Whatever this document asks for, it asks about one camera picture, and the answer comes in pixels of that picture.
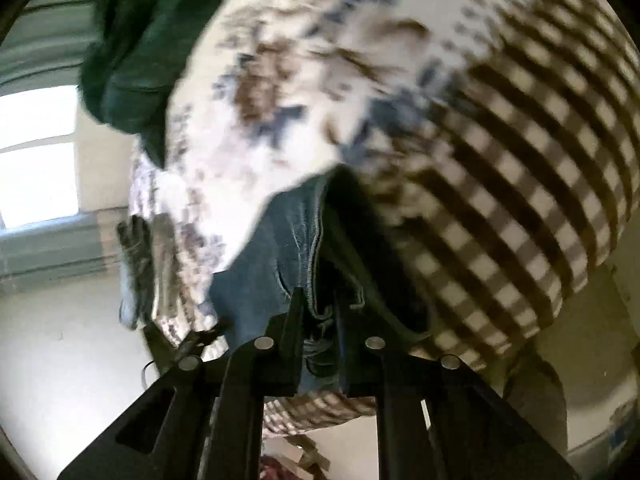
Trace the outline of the red patterned cloth on floor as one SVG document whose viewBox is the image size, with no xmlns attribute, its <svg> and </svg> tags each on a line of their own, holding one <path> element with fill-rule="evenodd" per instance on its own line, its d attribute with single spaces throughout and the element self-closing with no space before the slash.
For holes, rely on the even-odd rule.
<svg viewBox="0 0 640 480">
<path fill-rule="evenodd" d="M 262 456 L 259 460 L 259 480 L 299 480 L 296 474 L 288 470 L 276 458 Z"/>
</svg>

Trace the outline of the floral bedspread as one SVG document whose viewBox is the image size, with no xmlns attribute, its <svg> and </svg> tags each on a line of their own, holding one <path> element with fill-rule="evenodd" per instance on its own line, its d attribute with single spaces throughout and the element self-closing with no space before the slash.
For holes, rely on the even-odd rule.
<svg viewBox="0 0 640 480">
<path fill-rule="evenodd" d="M 473 370 L 550 326 L 639 206 L 639 51 L 606 0 L 222 0 L 129 210 L 175 249 L 178 344 L 270 198 L 337 165 L 366 189 L 433 331 Z"/>
</svg>

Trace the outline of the left green striped curtain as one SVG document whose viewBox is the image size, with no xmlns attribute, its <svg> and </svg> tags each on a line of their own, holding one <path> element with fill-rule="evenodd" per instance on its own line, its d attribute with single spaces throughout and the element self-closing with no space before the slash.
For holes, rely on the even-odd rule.
<svg viewBox="0 0 640 480">
<path fill-rule="evenodd" d="M 114 271 L 120 253 L 116 226 L 127 218 L 125 208 L 115 208 L 3 230 L 1 295 Z"/>
</svg>

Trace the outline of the window with white frame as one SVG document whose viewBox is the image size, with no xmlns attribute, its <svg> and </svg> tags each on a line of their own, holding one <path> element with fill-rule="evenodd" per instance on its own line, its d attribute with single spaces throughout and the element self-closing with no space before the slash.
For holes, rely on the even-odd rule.
<svg viewBox="0 0 640 480">
<path fill-rule="evenodd" d="M 2 229 L 78 214 L 77 112 L 74 86 L 2 96 Z"/>
</svg>

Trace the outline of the green striped curtain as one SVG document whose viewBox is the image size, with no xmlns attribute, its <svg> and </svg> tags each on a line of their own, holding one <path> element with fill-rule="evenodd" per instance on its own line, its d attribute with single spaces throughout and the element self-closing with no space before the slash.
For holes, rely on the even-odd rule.
<svg viewBox="0 0 640 480">
<path fill-rule="evenodd" d="M 127 218 L 125 208 L 115 208 L 3 230 L 1 295 L 114 271 L 120 253 L 116 226 Z"/>
<path fill-rule="evenodd" d="M 29 0 L 1 43 L 1 93 L 77 84 L 96 0 Z"/>
</svg>

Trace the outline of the right green striped curtain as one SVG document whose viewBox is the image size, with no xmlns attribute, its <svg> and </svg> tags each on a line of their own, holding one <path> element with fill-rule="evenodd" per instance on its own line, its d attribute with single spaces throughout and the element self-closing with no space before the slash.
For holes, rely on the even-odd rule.
<svg viewBox="0 0 640 480">
<path fill-rule="evenodd" d="M 1 43 L 1 93 L 77 84 L 96 0 L 29 0 Z"/>
</svg>

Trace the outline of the dark green plush blanket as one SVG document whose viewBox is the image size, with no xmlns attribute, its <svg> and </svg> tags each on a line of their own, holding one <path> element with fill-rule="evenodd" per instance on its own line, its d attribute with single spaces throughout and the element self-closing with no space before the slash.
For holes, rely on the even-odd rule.
<svg viewBox="0 0 640 480">
<path fill-rule="evenodd" d="M 138 137 L 158 168 L 166 162 L 166 107 L 191 50 L 222 0 L 98 0 L 96 40 L 79 76 L 86 110 Z"/>
</svg>

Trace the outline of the dark blue jeans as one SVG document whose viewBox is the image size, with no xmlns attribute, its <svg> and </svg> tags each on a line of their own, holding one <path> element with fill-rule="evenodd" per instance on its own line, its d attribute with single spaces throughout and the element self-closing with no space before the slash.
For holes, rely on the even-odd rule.
<svg viewBox="0 0 640 480">
<path fill-rule="evenodd" d="M 408 346 L 430 332 L 426 300 L 343 166 L 274 196 L 242 252 L 214 274 L 208 299 L 233 323 L 230 348 L 262 336 L 295 289 L 307 307 L 300 396 L 338 388 L 338 309 L 376 314 Z"/>
</svg>

